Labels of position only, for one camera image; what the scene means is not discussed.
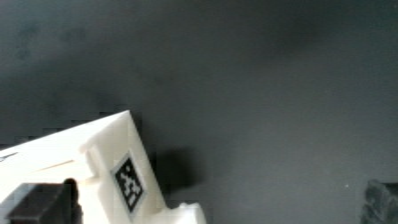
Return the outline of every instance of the dark gray surface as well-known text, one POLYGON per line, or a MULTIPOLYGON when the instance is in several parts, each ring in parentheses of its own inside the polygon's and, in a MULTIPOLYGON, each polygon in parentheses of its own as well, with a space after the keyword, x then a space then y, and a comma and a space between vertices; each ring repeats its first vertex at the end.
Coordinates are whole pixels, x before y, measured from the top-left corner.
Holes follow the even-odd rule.
POLYGON ((0 143, 132 109, 171 204, 359 223, 398 181, 397 1, 4 0, 0 31, 0 143))

